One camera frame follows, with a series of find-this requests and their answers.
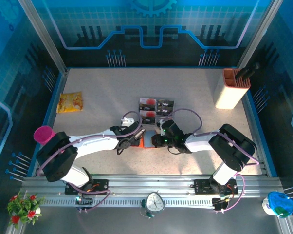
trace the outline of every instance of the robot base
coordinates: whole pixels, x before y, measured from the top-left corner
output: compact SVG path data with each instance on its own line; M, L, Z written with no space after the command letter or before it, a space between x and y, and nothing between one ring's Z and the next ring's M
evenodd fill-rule
M238 194L238 187L234 179L229 180L225 185L219 185L219 192L210 187L209 179L195 179L194 184L191 185L191 188L195 190L195 195L230 195L232 191L228 187L231 187L234 195Z
M107 179L94 179L90 186L93 190L91 192L98 192L106 190L109 187L109 181ZM72 188L70 185L65 186L64 194L66 195L77 195L79 192Z

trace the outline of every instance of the robotic arm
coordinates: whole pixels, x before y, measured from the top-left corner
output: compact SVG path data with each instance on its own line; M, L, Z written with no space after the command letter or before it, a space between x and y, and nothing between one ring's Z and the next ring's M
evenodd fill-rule
M65 132L57 133L37 154L37 161L42 166L58 149L71 144L56 155L44 168L44 174L49 182L63 180L78 188L87 190L92 185L92 177L86 168L78 168L74 161L78 158L102 150L117 150L121 154L126 148L139 145L145 129L131 118L124 118L122 126L114 126L103 132L85 136L67 136Z
M158 127L161 133L152 137L155 148L168 147L169 150L174 147L180 154L214 150L223 160L209 180L194 181L193 188L198 195L224 194L227 185L236 187L236 181L231 178L242 171L249 159L258 162L252 157L256 151L255 144L229 124L224 124L217 131L199 135L184 134L173 120L161 120ZM120 127L114 126L92 135L67 136L59 132L38 152L37 160L49 182L63 180L88 191L93 187L93 179L85 168L74 166L74 161L101 150L116 150L117 154L121 154L124 149L139 145L144 132L139 122L130 118L124 118Z

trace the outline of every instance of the gear graphic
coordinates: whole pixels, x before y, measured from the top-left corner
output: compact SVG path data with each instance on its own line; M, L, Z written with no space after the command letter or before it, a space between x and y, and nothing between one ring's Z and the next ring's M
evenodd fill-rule
M18 0L0 0L0 12L12 24L19 16Z
M131 9L136 10L137 14L142 13L145 17L149 15L160 16L160 13L165 14L168 9L171 9L172 4L177 3L176 0L130 0Z

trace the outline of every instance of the pink cup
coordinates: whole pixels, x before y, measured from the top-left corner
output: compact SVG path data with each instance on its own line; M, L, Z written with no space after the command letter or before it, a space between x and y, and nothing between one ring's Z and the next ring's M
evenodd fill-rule
M34 140L41 144L46 145L55 135L55 132L50 126L41 126L34 132Z

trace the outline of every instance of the alarm clock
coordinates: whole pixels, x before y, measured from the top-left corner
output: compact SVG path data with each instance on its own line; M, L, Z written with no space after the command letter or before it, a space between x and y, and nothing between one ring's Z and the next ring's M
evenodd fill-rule
M148 218L154 218L154 213L159 213L165 208L165 203L157 192L152 192L143 199L141 206L145 209Z

